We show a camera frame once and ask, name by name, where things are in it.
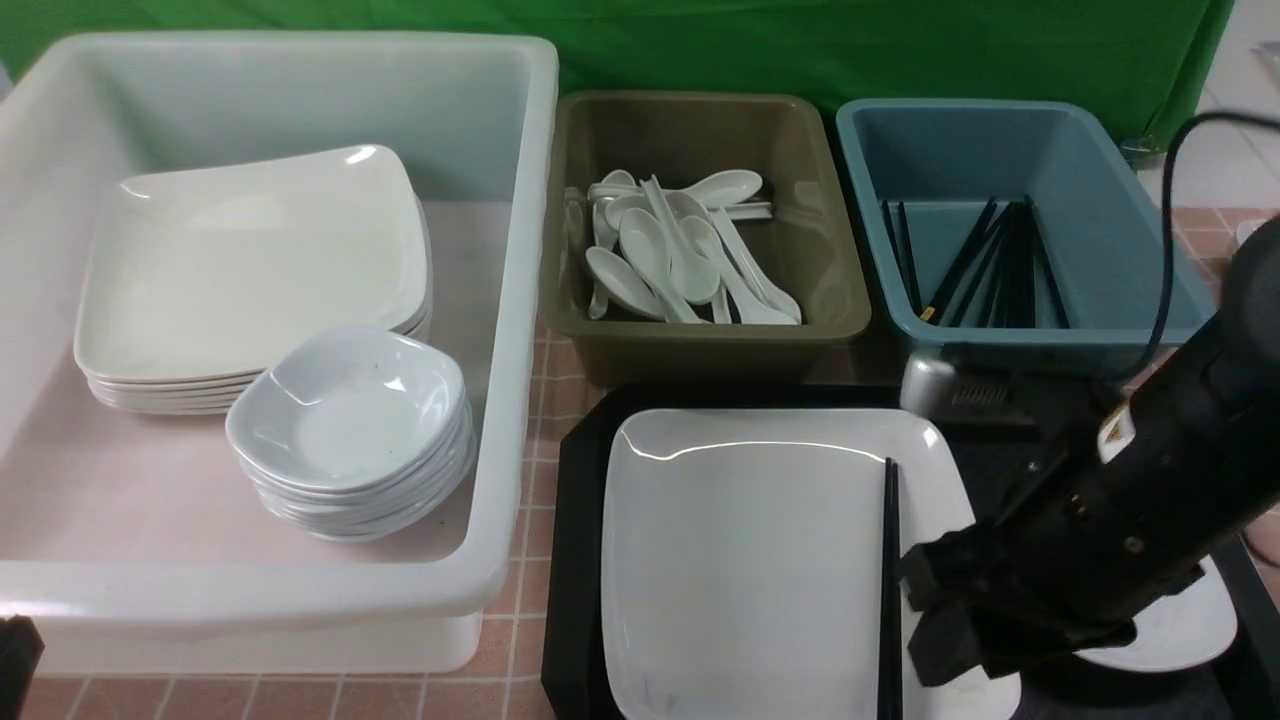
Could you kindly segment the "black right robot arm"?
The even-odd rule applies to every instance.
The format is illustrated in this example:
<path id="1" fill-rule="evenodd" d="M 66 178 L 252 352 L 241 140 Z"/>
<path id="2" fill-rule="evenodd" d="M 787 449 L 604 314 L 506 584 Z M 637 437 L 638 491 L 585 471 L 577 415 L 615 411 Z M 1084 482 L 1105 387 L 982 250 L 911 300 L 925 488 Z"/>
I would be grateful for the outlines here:
<path id="1" fill-rule="evenodd" d="M 899 564 L 923 685 L 1130 644 L 1138 614 L 1276 505 L 1277 219 L 1236 250 L 1217 313 L 1126 401 L 1004 471 L 993 512 Z"/>

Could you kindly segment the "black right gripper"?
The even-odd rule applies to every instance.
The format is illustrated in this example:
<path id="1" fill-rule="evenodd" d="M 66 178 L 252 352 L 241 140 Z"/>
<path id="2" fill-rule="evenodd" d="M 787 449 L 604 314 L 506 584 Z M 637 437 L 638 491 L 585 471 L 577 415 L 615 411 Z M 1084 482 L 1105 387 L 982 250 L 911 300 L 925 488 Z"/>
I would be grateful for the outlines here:
<path id="1" fill-rule="evenodd" d="M 1010 389 L 1047 442 L 984 521 L 988 546 L 950 530 L 897 561 L 924 687 L 1124 647 L 1138 614 L 1199 578 L 1201 553 L 1175 524 L 1204 459 L 1202 375 L 1155 375 L 1114 404 L 1093 380 L 1014 375 Z"/>

